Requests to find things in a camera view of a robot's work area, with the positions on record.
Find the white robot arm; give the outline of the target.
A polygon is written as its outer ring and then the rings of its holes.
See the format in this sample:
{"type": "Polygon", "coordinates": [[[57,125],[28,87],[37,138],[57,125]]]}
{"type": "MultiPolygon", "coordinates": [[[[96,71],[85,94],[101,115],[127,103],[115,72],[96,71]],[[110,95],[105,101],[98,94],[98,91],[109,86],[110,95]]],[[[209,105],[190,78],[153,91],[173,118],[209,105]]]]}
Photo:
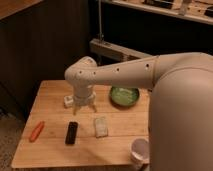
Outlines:
{"type": "Polygon", "coordinates": [[[99,66],[89,56],[68,67],[78,106],[95,85],[144,88],[149,102],[150,171],[213,171],[213,56],[188,52],[99,66]]]}

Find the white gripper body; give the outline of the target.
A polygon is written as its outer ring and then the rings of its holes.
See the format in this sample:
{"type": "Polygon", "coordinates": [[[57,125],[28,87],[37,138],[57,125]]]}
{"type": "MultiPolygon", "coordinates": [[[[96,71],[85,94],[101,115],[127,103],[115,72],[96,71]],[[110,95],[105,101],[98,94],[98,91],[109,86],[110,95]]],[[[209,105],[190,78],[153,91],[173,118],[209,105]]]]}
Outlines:
{"type": "Polygon", "coordinates": [[[73,88],[73,100],[77,106],[87,106],[94,103],[95,92],[93,87],[89,86],[75,86],[73,88]]]}

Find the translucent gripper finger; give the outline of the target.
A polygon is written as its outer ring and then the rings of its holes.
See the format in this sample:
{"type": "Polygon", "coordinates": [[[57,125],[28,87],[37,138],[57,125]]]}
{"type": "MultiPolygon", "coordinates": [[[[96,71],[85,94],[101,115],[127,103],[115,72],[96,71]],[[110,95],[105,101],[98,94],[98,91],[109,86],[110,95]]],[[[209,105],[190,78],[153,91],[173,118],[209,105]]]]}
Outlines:
{"type": "Polygon", "coordinates": [[[96,113],[97,112],[97,108],[96,108],[96,105],[94,103],[91,103],[89,105],[89,107],[96,113]]]}
{"type": "Polygon", "coordinates": [[[80,107],[78,105],[74,105],[73,106],[73,115],[76,115],[79,110],[80,110],[80,107]]]}

